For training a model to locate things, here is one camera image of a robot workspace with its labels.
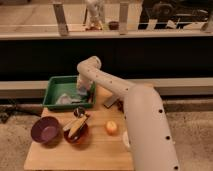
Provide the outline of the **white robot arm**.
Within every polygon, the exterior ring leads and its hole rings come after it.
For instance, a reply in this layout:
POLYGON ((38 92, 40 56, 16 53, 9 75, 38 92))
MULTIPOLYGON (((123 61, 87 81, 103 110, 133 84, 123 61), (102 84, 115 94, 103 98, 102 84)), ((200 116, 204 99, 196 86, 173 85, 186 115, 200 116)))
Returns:
POLYGON ((134 171, 181 171, 162 99, 153 86, 138 84, 100 70, 92 56, 77 65, 77 85, 91 81, 123 100, 134 171))

